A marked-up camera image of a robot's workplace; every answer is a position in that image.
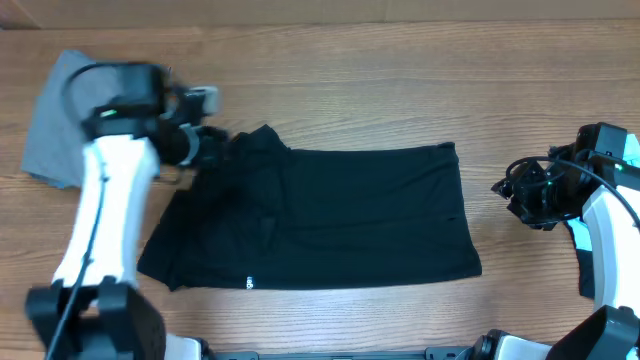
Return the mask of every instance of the gray cloth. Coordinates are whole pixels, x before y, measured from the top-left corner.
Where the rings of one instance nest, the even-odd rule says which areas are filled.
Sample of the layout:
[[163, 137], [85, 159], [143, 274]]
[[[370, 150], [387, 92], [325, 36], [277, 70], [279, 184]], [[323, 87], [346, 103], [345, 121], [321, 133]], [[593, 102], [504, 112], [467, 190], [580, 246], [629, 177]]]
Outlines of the gray cloth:
[[94, 60], [79, 51], [63, 51], [36, 100], [21, 169], [50, 185], [82, 185], [82, 147], [86, 139], [78, 122], [94, 107], [108, 103], [120, 92], [113, 69], [89, 70], [76, 78], [70, 89], [72, 103], [81, 119], [72, 121], [66, 116], [62, 108], [65, 80], [74, 71], [93, 63]]

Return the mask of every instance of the light blue object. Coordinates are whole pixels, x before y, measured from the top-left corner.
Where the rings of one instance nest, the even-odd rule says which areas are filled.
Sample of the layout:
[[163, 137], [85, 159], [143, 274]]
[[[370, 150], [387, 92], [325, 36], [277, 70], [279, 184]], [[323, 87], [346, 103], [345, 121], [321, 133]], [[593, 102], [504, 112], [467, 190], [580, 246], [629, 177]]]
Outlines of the light blue object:
[[[624, 155], [622, 156], [627, 164], [640, 167], [640, 144], [634, 134], [627, 134], [627, 141], [624, 144]], [[576, 243], [576, 249], [592, 251], [591, 237], [587, 224], [580, 221], [580, 218], [567, 221], [567, 225], [573, 231], [573, 241]]]

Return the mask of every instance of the wooden table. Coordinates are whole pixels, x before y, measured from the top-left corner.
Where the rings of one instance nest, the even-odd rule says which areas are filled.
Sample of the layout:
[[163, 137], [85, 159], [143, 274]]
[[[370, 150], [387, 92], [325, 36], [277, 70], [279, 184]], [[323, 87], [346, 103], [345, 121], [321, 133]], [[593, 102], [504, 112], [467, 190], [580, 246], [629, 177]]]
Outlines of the wooden table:
[[[34, 99], [63, 49], [148, 60], [216, 84], [233, 132], [269, 124], [294, 148], [455, 141], [484, 275], [337, 291], [191, 289], [141, 276], [168, 329], [222, 351], [424, 349], [491, 328], [558, 340], [591, 312], [569, 234], [533, 231], [489, 188], [507, 165], [607, 121], [640, 132], [640, 21], [435, 22], [0, 33], [0, 359], [41, 358], [24, 297], [61, 260], [79, 191], [20, 172]], [[174, 189], [153, 187], [143, 241]]]

